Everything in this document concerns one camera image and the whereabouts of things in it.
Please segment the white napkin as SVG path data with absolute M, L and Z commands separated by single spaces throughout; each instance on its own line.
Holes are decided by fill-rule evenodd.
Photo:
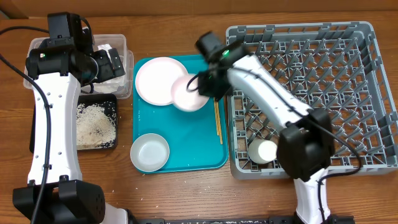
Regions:
M 102 43 L 95 47 L 99 73 L 93 82 L 95 93 L 125 95 L 128 91 L 127 55 L 123 42 Z

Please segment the pink bowl with rice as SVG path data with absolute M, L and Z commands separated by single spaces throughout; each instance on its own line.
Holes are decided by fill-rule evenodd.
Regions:
M 182 76 L 172 85 L 171 94 L 173 104 L 179 110 L 186 112 L 197 111 L 204 107 L 209 100 L 208 96 L 201 96 L 198 90 L 187 90 L 187 84 L 193 77 L 193 74 Z

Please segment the white paper cup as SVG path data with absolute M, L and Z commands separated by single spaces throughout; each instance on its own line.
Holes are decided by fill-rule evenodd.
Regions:
M 277 144 L 270 140 L 255 139 L 248 147 L 250 160 L 256 164 L 267 164 L 277 157 Z

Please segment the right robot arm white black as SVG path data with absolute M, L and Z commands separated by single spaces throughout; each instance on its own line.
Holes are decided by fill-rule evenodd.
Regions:
M 195 47 L 208 64 L 208 70 L 197 76 L 200 95 L 218 101 L 233 88 L 241 90 L 275 126 L 279 133 L 276 158 L 294 180 L 295 222 L 330 221 L 325 177 L 335 147 L 328 112 L 294 97 L 240 42 L 225 45 L 207 32 Z

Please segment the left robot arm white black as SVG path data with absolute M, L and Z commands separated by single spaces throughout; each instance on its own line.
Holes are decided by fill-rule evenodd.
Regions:
M 99 185 L 84 182 L 76 149 L 76 109 L 83 86 L 125 74 L 115 49 L 94 50 L 86 19 L 49 14 L 48 39 L 30 51 L 24 78 L 35 97 L 34 157 L 14 206 L 32 223 L 135 223 L 106 203 Z

